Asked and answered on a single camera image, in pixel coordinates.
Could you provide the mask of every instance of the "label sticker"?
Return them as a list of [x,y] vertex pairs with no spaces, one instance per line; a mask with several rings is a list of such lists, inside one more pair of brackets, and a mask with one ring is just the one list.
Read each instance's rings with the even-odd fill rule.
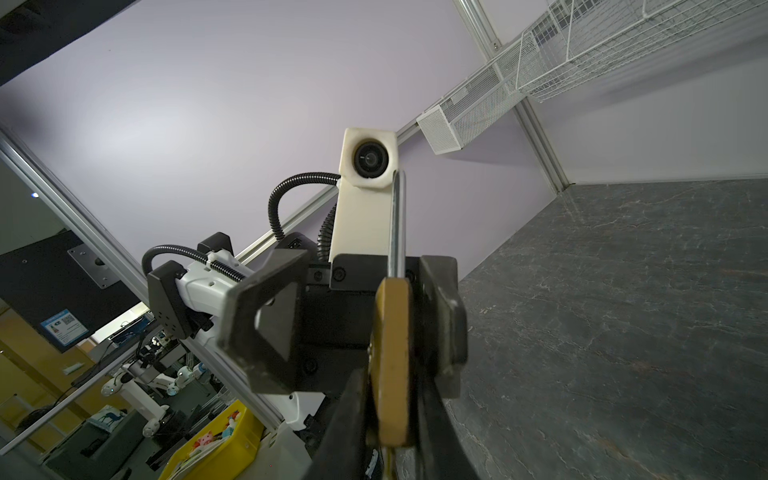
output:
[[88,329],[85,325],[80,323],[78,319],[72,315],[69,310],[64,310],[51,318],[45,320],[43,328],[49,331],[60,344],[67,346],[80,338],[84,333],[88,333]]

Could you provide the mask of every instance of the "black panel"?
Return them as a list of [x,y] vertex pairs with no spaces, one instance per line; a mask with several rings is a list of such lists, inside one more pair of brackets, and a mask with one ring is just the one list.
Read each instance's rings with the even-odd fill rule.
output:
[[82,243],[67,231],[0,255],[0,298],[61,352],[77,341],[63,346],[41,322],[69,310],[88,328],[83,339],[139,302],[122,282],[102,290],[91,280],[67,253]]

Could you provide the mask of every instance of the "green couch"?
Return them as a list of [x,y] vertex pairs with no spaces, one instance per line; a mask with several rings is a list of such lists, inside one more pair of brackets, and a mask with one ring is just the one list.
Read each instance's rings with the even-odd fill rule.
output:
[[146,423],[135,411],[112,433],[83,422],[45,459],[45,465],[69,480],[109,480],[144,438],[141,430]]

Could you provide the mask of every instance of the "bolt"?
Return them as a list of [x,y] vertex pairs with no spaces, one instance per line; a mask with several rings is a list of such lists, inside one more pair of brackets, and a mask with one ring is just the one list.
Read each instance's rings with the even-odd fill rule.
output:
[[333,269],[333,279],[337,282],[341,282],[346,277],[346,270],[338,266]]
[[315,359],[304,360],[304,372],[307,375],[312,375],[317,371],[317,361]]

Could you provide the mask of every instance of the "yellow plastic box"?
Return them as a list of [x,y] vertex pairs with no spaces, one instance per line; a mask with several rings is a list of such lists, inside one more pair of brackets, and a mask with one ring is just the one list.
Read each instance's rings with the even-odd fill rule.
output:
[[245,406],[237,401],[226,408],[208,425],[200,430],[189,442],[179,448],[163,469],[159,480],[167,480],[176,470],[176,466],[189,458],[192,445],[201,436],[212,432],[214,435],[226,428],[227,418],[235,411],[239,411],[242,417],[237,421],[234,432],[208,456],[200,460],[183,477],[184,480],[232,480],[237,477],[256,458],[259,449],[261,434],[264,425],[249,412]]

